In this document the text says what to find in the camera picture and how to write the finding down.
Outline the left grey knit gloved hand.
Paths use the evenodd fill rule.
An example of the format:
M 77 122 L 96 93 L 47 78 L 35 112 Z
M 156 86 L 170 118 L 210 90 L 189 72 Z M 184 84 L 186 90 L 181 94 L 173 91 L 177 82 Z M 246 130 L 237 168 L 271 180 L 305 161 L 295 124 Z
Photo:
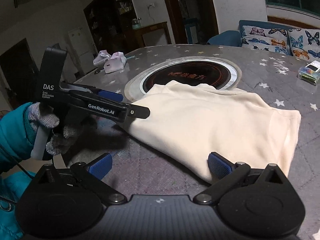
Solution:
M 33 145 L 30 155 L 39 160 L 45 153 L 65 154 L 78 137 L 97 128 L 97 122 L 91 116 L 84 117 L 78 124 L 61 122 L 50 108 L 39 102 L 28 106 L 24 116 L 28 139 Z

